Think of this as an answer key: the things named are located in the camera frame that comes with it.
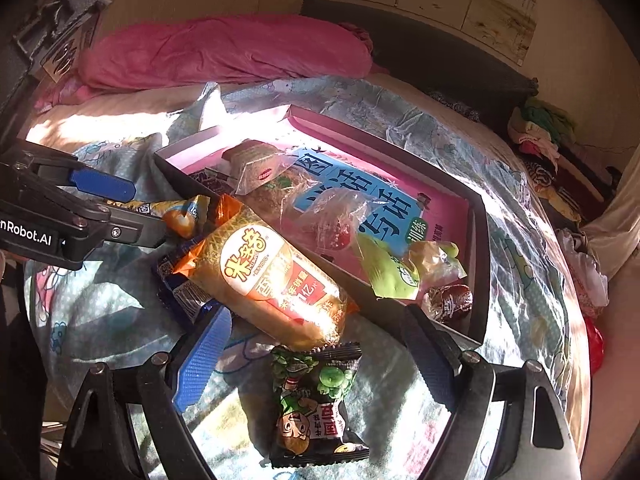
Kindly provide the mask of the black green pea snack packet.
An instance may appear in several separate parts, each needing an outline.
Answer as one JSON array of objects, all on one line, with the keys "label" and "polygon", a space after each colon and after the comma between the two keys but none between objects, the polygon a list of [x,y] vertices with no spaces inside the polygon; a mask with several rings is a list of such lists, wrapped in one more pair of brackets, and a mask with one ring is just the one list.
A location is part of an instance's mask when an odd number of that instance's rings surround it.
[{"label": "black green pea snack packet", "polygon": [[274,468],[359,462],[370,448],[348,423],[345,398],[362,350],[345,342],[296,352],[271,350],[273,392],[279,411],[269,453]]}]

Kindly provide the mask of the yellow cartoon snack packet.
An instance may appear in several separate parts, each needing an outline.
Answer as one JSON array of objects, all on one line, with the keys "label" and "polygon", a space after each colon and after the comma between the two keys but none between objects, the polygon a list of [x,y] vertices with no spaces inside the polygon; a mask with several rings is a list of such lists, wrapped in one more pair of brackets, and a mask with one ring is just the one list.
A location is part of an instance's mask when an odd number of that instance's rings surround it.
[{"label": "yellow cartoon snack packet", "polygon": [[171,231],[188,240],[200,234],[206,225],[209,202],[208,196],[197,195],[190,200],[164,200],[163,202],[130,200],[128,203],[108,200],[106,203],[138,214],[161,218]]}]

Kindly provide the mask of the dark cardboard box tray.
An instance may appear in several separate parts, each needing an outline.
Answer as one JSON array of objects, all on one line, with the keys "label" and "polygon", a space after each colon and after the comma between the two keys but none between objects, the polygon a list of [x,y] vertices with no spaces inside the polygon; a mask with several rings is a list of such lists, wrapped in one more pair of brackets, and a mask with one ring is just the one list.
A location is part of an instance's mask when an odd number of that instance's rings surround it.
[{"label": "dark cardboard box tray", "polygon": [[155,159],[183,196],[242,200],[389,332],[417,302],[461,347],[483,342],[486,210],[429,162],[292,104],[224,116]]}]

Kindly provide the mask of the orange rice cracker snack bag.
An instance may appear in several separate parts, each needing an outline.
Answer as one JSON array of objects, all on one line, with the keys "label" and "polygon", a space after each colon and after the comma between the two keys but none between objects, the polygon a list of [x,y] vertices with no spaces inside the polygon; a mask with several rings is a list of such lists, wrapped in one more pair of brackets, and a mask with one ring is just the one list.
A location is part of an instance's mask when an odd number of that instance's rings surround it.
[{"label": "orange rice cracker snack bag", "polygon": [[228,194],[218,200],[215,229],[175,272],[288,348],[340,342],[349,306],[344,289]]}]

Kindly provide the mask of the clear red candy packet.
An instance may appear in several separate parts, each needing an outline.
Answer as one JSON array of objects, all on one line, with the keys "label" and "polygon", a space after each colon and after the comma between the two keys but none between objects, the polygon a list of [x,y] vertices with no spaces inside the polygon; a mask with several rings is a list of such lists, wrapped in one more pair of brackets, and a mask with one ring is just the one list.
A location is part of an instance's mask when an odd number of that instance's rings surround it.
[{"label": "clear red candy packet", "polygon": [[342,252],[352,246],[374,199],[347,188],[323,191],[294,222],[296,238],[314,252]]}]

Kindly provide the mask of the blue Oreo cookie packet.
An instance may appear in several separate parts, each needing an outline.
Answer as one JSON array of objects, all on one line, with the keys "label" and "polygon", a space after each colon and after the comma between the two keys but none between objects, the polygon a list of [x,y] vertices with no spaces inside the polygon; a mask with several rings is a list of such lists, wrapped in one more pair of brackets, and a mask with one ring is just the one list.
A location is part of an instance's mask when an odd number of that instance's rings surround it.
[{"label": "blue Oreo cookie packet", "polygon": [[219,306],[214,297],[176,271],[179,261],[202,240],[204,235],[199,235],[179,244],[152,266],[160,288],[160,301],[185,330],[190,330],[208,311]]}]

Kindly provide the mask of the dark red date snack packet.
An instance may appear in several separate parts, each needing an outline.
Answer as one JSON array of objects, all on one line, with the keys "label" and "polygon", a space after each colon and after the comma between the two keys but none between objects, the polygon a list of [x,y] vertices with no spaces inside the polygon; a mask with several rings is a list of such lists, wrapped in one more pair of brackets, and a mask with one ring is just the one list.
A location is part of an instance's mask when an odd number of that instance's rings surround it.
[{"label": "dark red date snack packet", "polygon": [[465,284],[430,289],[422,300],[422,309],[432,321],[452,322],[463,318],[473,307],[473,294]]}]

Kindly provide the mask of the green yellow snack packet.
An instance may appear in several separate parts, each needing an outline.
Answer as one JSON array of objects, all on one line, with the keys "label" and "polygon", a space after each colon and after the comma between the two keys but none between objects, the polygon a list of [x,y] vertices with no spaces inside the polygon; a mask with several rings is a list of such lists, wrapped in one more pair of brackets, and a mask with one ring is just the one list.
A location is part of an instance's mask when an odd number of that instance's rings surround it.
[{"label": "green yellow snack packet", "polygon": [[417,300],[433,287],[466,277],[454,243],[419,240],[396,256],[382,240],[361,233],[357,245],[363,272],[378,298]]}]

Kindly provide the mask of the clear brown pastry packet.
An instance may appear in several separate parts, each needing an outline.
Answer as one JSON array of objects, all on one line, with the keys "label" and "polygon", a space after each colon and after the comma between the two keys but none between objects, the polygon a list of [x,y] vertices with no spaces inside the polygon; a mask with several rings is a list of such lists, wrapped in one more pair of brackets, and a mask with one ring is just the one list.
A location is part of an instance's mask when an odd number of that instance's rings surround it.
[{"label": "clear brown pastry packet", "polygon": [[292,166],[254,191],[241,196],[240,201],[270,226],[279,229],[299,196],[317,184],[318,179],[305,169]]}]

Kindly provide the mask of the pink floral cloth bag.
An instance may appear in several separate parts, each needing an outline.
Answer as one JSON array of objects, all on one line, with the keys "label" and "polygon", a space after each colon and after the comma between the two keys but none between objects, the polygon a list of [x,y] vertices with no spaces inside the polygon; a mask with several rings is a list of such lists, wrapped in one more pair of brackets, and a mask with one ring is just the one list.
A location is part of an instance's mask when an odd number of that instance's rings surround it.
[{"label": "pink floral cloth bag", "polygon": [[569,229],[555,231],[570,269],[580,310],[595,320],[608,306],[608,278],[601,273],[598,260],[590,254],[586,238]]}]

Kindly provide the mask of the red plastic bag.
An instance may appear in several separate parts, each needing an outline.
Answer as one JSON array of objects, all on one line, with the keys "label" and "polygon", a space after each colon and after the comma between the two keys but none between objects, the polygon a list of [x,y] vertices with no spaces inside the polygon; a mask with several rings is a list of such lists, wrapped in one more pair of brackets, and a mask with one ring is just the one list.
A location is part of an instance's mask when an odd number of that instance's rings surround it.
[{"label": "red plastic bag", "polygon": [[585,316],[584,322],[588,338],[590,373],[594,375],[603,364],[605,341],[592,318]]}]

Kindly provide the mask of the cream curtain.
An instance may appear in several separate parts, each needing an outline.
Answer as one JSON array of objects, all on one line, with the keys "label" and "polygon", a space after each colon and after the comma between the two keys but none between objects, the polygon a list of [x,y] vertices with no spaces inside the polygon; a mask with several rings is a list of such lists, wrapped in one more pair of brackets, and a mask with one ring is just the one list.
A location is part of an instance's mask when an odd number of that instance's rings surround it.
[{"label": "cream curtain", "polygon": [[639,149],[628,162],[617,192],[605,212],[584,227],[588,248],[610,280],[639,246]]}]

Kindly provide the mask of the dark headboard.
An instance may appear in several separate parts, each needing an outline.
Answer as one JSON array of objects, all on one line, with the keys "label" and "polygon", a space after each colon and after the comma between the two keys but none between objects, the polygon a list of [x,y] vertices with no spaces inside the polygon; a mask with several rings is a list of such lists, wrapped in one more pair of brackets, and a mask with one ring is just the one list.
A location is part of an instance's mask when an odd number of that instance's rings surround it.
[{"label": "dark headboard", "polygon": [[372,40],[373,61],[390,76],[502,136],[512,110],[538,94],[535,78],[413,18],[331,0],[303,0],[302,14],[364,30]]}]

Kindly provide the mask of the yellow-green cake packet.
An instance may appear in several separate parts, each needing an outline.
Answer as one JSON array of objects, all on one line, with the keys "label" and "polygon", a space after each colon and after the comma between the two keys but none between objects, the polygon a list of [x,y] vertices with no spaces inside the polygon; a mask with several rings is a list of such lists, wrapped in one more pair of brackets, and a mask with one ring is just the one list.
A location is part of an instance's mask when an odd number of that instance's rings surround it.
[{"label": "yellow-green cake packet", "polygon": [[230,165],[230,178],[235,184],[235,194],[247,195],[279,177],[294,165],[297,157],[272,144],[245,139],[225,150],[222,159]]}]

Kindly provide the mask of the pile of folded clothes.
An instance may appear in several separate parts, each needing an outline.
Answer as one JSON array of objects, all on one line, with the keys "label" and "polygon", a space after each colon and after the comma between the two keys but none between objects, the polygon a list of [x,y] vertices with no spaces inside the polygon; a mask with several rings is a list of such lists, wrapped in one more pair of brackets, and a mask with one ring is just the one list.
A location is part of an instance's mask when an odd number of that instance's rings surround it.
[{"label": "pile of folded clothes", "polygon": [[575,141],[576,122],[536,98],[515,107],[508,123],[513,151],[539,198],[568,221],[588,223],[605,211],[622,173]]}]

